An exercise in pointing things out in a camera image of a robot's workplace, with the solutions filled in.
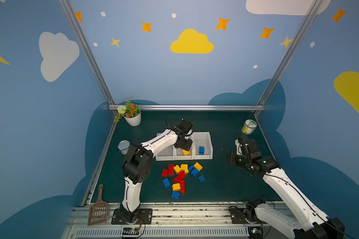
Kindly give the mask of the yellow brick binned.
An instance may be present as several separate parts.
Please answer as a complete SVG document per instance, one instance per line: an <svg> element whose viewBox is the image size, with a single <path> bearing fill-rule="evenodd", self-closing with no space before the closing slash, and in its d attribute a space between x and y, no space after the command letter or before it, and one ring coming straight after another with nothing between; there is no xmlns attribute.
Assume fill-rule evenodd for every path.
<svg viewBox="0 0 359 239"><path fill-rule="evenodd" d="M196 162L193 166L194 166L194 168L197 169L198 171L201 171L202 168L203 168L198 162Z"/></svg>
<svg viewBox="0 0 359 239"><path fill-rule="evenodd" d="M190 151L187 151L187 150L184 150L184 149L182 150L182 152L183 152L184 155L189 155L190 154Z"/></svg>

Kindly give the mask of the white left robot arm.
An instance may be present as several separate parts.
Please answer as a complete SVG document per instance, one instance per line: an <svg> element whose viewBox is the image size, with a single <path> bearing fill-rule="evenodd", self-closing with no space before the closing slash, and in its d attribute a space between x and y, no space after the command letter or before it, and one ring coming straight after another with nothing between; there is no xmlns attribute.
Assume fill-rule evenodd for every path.
<svg viewBox="0 0 359 239"><path fill-rule="evenodd" d="M150 175L154 157L169 146L189 151L192 127L190 121L182 119L179 125L168 126L155 138L131 145L122 163L125 192L120 211L127 223L134 223L139 218L141 188Z"/></svg>

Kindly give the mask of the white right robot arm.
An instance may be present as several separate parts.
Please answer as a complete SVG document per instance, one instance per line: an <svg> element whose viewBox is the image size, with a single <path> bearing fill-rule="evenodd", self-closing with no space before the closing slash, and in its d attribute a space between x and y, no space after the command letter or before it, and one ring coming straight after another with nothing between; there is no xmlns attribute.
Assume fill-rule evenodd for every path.
<svg viewBox="0 0 359 239"><path fill-rule="evenodd" d="M228 155L230 165L247 169L268 184L287 205L294 219L277 211L262 199L247 202L243 218L232 216L232 222L259 224L265 222L289 239L342 239L345 225L330 218L313 204L287 176L272 157L263 157L255 140L239 137L236 152Z"/></svg>

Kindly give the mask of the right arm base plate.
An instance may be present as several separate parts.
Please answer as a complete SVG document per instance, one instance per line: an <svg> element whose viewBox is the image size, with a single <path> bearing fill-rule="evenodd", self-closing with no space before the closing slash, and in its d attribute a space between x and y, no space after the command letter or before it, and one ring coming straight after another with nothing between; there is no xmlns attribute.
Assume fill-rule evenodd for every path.
<svg viewBox="0 0 359 239"><path fill-rule="evenodd" d="M228 210L233 224L262 224L262 221L257 218L255 210L251 206L248 208L230 206Z"/></svg>

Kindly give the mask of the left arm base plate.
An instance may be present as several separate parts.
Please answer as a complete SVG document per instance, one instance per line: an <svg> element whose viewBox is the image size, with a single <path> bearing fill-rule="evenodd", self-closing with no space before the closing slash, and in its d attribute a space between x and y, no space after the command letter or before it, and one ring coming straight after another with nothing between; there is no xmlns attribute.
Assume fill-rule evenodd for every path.
<svg viewBox="0 0 359 239"><path fill-rule="evenodd" d="M150 225L153 217L152 209L136 209L129 212L126 209L118 208L114 211L111 224L112 225Z"/></svg>

